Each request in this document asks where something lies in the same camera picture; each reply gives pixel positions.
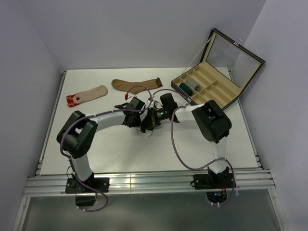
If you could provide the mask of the brown long sock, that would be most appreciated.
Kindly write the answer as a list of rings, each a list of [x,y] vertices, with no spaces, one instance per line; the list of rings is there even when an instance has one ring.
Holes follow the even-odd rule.
[[[111,82],[114,89],[132,94],[138,94],[145,90],[154,90],[163,86],[160,78],[150,79],[142,82],[128,82],[120,79],[114,79]]]

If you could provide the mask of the green christmas bear sock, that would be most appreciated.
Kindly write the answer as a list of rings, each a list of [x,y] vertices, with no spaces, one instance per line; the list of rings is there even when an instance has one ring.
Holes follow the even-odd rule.
[[[188,85],[186,85],[185,83],[181,83],[179,85],[179,87],[188,95],[188,96],[192,96],[193,95],[193,91],[190,89],[190,87]]]

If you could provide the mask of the grey striped sock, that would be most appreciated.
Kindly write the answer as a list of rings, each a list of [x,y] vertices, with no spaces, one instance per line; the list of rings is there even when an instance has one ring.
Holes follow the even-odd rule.
[[[188,77],[186,79],[186,83],[189,84],[196,92],[200,91],[200,85],[197,81],[195,81],[193,78]]]

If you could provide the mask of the black white striped sock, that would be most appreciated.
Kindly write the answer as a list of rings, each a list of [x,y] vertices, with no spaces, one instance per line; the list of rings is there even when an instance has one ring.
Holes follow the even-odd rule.
[[[144,136],[150,137],[153,133],[152,130],[141,129],[141,127],[136,127],[136,130],[140,131]]]

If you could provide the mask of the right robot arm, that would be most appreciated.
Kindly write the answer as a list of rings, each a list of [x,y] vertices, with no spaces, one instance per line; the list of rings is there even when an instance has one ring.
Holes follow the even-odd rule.
[[[147,115],[141,122],[141,132],[153,131],[161,125],[162,120],[170,120],[170,135],[173,150],[180,163],[187,169],[198,171],[207,168],[208,182],[212,187],[220,187],[225,176],[232,171],[232,166],[226,158],[227,137],[230,134],[232,124],[228,116],[214,100],[209,100],[199,105],[178,106],[172,94],[166,93],[160,96],[161,108],[150,106]],[[195,121],[203,137],[210,142],[212,160],[204,166],[193,168],[181,159],[174,141],[173,124],[186,121]]]

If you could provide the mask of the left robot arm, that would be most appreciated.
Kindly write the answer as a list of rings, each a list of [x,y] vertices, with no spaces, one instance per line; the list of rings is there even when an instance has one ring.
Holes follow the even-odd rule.
[[[117,105],[112,111],[97,115],[85,115],[74,111],[58,133],[56,140],[60,152],[70,160],[73,172],[77,175],[76,186],[82,192],[89,192],[94,186],[93,171],[87,153],[97,132],[112,126],[129,128],[141,125],[140,113],[145,103],[133,97],[128,103]]]

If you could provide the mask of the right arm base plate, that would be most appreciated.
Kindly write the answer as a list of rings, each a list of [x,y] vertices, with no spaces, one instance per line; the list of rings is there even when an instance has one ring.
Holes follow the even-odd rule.
[[[206,189],[232,189],[233,177],[231,173],[226,175],[221,174],[195,174],[190,185],[196,190]]]

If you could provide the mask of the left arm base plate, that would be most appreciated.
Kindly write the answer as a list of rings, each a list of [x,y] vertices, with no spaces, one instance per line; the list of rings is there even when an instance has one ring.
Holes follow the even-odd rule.
[[[66,194],[107,193],[109,189],[109,178],[92,178],[82,184],[75,178],[69,178],[66,182]]]

